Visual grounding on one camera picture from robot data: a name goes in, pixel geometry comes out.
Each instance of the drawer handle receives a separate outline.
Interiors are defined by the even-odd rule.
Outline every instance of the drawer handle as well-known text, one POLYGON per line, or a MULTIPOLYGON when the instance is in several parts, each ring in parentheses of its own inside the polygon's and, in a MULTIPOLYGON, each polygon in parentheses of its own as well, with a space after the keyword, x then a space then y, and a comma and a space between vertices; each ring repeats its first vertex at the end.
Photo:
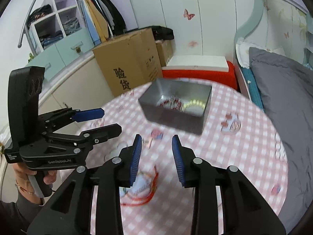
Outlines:
POLYGON ((45 68, 46 68, 46 71, 49 70, 49 69, 51 68, 51 63, 48 63, 48 64, 45 66, 45 68))
POLYGON ((72 50, 75 50, 76 51, 76 53, 80 53, 81 52, 81 46, 83 45, 83 42, 82 41, 80 41, 79 43, 77 43, 76 45, 74 45, 74 46, 72 46, 71 47, 71 49, 72 50))

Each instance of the person's arm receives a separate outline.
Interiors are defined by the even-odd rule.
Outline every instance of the person's arm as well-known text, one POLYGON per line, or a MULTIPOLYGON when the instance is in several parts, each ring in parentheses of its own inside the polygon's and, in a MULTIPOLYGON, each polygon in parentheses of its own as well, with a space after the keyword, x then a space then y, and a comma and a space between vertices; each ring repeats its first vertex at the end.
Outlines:
MULTIPOLYGON (((16 203, 1 203, 17 227, 26 231, 41 210, 44 200, 34 194, 34 189, 28 180, 28 175, 35 175, 36 172, 29 170, 24 163, 13 164, 13 169, 18 185, 18 200, 16 203)), ((49 171, 43 179, 44 182, 46 184, 54 183, 56 174, 56 171, 49 171)))

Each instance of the pink and white tablecloth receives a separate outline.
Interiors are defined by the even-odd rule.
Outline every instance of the pink and white tablecloth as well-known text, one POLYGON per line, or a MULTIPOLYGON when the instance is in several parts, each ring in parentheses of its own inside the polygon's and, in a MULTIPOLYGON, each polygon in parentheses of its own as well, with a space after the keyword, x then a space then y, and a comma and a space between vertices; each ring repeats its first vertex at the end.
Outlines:
MULTIPOLYGON (((118 123, 118 138, 99 144, 89 153, 88 168, 101 166, 132 145, 138 133, 143 138, 139 172, 132 189, 120 189, 125 235, 190 234, 193 193, 178 180, 172 153, 172 137, 178 134, 183 146, 216 167, 237 166, 258 189, 278 215, 287 193, 287 157, 281 139, 270 119, 251 101, 225 85, 207 80, 190 80, 212 85, 212 100, 201 136, 186 133, 146 120, 138 98, 150 83, 127 92, 103 109, 102 119, 89 121, 82 131, 118 123)), ((61 171, 64 181, 70 170, 61 171)), ((95 190, 91 234, 95 234, 95 190)), ((221 199, 219 233, 223 233, 221 199)))

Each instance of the metal pole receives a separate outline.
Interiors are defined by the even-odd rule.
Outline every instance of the metal pole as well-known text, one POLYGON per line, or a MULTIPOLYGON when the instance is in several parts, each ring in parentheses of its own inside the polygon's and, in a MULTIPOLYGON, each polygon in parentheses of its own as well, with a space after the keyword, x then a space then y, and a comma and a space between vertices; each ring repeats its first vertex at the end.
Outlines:
POLYGON ((31 39, 30 39, 29 32, 28 32, 26 24, 27 24, 27 20, 29 18, 30 12, 32 11, 32 8, 34 7, 35 2, 36 2, 36 0, 32 1, 32 4, 31 4, 31 6, 30 6, 30 8, 29 8, 29 10, 27 12, 27 16, 25 18, 25 21, 24 21, 24 24, 23 24, 23 28, 22 28, 22 32, 21 32, 21 35, 20 35, 20 39, 19 39, 19 42, 18 42, 18 48, 21 48, 22 41, 23 41, 23 36, 24 36, 24 33, 26 33, 26 37, 27 37, 27 40, 28 40, 28 43, 29 43, 29 46, 30 46, 32 52, 33 52, 33 50, 35 50, 35 48, 34 48, 34 46, 32 44, 31 39))

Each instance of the metal bolt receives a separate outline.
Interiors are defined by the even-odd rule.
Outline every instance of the metal bolt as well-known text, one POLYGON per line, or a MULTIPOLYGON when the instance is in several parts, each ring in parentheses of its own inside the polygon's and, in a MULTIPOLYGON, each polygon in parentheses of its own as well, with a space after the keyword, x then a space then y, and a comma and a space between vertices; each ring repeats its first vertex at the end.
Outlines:
POLYGON ((194 162, 195 164, 201 164, 201 163, 202 163, 202 159, 201 159, 201 158, 195 158, 195 159, 193 160, 193 162, 194 162))
POLYGON ((119 157, 114 157, 114 158, 112 159, 112 162, 113 162, 114 164, 118 164, 118 163, 120 163, 121 161, 122 161, 122 159, 119 158, 119 157))
POLYGON ((232 166, 229 167, 229 170, 232 171, 232 172, 237 172, 238 168, 236 166, 232 165, 232 166))
POLYGON ((85 166, 79 166, 79 167, 77 167, 77 169, 76 169, 76 171, 78 172, 78 173, 82 173, 82 172, 84 172, 85 171, 85 166))

